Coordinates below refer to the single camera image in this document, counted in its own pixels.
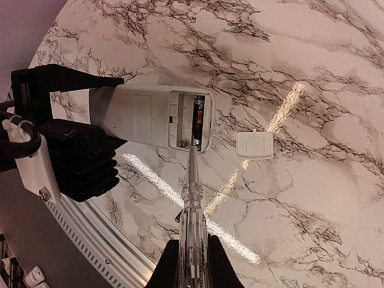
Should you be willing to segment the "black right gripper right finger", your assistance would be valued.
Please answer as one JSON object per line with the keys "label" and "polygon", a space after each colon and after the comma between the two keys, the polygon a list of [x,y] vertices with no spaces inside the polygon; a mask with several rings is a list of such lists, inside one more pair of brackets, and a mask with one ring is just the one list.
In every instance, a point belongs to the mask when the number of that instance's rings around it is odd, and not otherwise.
{"label": "black right gripper right finger", "polygon": [[216,288],[244,288],[216,235],[208,236],[209,286]]}

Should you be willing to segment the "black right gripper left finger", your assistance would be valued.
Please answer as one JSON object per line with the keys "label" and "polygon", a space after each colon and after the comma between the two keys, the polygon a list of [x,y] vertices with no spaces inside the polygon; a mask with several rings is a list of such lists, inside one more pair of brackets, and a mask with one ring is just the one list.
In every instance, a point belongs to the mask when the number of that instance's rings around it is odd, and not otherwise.
{"label": "black right gripper left finger", "polygon": [[151,276],[151,287],[176,287],[178,267],[179,241],[169,240]]}

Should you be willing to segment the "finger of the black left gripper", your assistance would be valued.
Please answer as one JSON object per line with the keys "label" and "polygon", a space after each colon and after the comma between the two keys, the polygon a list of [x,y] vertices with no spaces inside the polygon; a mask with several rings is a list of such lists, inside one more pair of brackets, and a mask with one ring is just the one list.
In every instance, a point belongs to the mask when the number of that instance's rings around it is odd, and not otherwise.
{"label": "finger of the black left gripper", "polygon": [[124,83],[122,78],[91,75],[57,64],[11,72],[14,111],[25,120],[52,120],[50,93],[68,92]]}

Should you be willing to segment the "clear handle screwdriver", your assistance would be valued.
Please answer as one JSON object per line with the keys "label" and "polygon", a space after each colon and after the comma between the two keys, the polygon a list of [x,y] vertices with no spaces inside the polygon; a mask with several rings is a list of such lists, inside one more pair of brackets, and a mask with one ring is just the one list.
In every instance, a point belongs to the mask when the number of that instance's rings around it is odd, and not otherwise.
{"label": "clear handle screwdriver", "polygon": [[191,146],[185,184],[181,194],[184,207],[179,216],[178,287],[208,287],[206,270],[208,234],[201,206],[202,196],[197,148]]}

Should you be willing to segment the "white battery cover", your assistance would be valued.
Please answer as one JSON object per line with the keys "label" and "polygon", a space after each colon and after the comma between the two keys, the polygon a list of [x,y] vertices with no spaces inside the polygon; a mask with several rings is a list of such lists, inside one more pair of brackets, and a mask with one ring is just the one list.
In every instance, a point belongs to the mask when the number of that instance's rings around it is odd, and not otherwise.
{"label": "white battery cover", "polygon": [[236,134],[236,156],[240,159],[267,160],[274,156],[274,135],[270,131]]}

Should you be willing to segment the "white remote control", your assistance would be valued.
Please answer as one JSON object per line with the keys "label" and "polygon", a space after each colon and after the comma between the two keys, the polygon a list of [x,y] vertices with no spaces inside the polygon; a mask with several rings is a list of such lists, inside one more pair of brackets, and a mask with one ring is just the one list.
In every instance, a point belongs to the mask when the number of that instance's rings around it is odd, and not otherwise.
{"label": "white remote control", "polygon": [[212,143],[215,97],[208,89],[123,84],[89,90],[90,122],[108,136],[158,148],[188,150],[193,143],[194,99],[205,96],[202,148]]}

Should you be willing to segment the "black AAA battery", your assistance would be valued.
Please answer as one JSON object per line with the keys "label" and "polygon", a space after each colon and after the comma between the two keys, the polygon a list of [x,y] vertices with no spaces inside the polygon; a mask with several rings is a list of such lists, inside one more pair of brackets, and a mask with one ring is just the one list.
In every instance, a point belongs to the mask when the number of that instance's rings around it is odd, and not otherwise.
{"label": "black AAA battery", "polygon": [[205,96],[198,95],[194,99],[193,109],[193,143],[198,151],[201,151],[202,148],[204,108]]}

